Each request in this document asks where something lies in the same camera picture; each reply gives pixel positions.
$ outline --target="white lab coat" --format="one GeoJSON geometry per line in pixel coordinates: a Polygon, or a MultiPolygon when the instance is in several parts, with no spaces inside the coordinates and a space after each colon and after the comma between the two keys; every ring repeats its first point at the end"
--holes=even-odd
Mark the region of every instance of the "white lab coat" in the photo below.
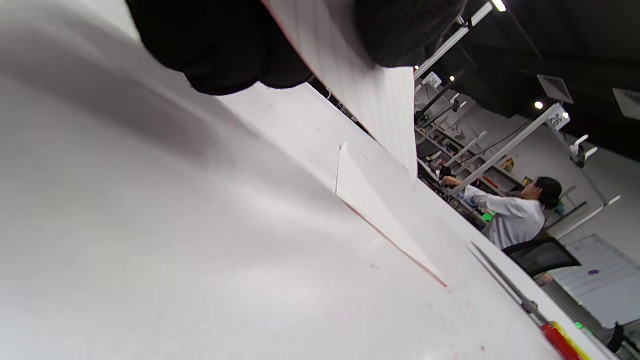
{"type": "Polygon", "coordinates": [[[545,225],[543,206],[538,200],[489,195],[473,186],[467,186],[464,198],[496,212],[483,233],[500,249],[533,240],[545,225]]]}

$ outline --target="cable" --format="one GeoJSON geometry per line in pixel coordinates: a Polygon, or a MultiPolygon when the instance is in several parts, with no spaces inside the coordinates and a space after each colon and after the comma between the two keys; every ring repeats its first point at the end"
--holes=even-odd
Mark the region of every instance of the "cable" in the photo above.
{"type": "Polygon", "coordinates": [[[513,131],[511,134],[508,134],[507,136],[505,136],[502,140],[498,141],[497,143],[489,146],[488,148],[486,148],[485,150],[482,150],[481,152],[477,153],[475,156],[473,156],[472,158],[469,158],[465,161],[461,161],[460,164],[464,164],[469,160],[476,160],[478,158],[480,158],[480,156],[482,156],[484,153],[486,153],[487,151],[491,150],[492,148],[500,145],[501,143],[505,142],[506,140],[508,140],[509,138],[511,138],[513,135],[515,135],[516,133],[518,133],[520,130],[522,130],[523,128],[527,127],[529,125],[529,123],[525,123],[523,126],[520,126],[518,129],[516,129],[515,131],[513,131]]]}

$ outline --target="workbench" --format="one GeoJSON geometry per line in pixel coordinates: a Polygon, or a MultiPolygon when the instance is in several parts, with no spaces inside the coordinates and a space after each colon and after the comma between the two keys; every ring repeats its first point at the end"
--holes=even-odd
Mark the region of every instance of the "workbench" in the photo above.
{"type": "Polygon", "coordinates": [[[3,356],[558,359],[475,243],[604,359],[310,86],[199,95],[123,3],[0,8],[3,356]],[[448,287],[335,196],[344,142],[448,287]]]}

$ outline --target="whiteboard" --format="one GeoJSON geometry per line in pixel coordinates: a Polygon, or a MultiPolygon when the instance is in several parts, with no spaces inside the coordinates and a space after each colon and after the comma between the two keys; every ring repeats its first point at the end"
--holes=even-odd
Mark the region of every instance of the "whiteboard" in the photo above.
{"type": "Polygon", "coordinates": [[[640,265],[596,234],[567,250],[582,266],[552,273],[578,304],[606,328],[640,318],[640,265]]]}

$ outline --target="hand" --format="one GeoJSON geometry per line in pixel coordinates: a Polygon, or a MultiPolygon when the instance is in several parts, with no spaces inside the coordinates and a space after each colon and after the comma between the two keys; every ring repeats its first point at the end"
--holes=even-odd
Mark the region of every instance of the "hand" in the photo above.
{"type": "Polygon", "coordinates": [[[453,176],[445,176],[442,178],[442,182],[449,186],[458,186],[462,183],[462,181],[456,179],[453,176]]]}

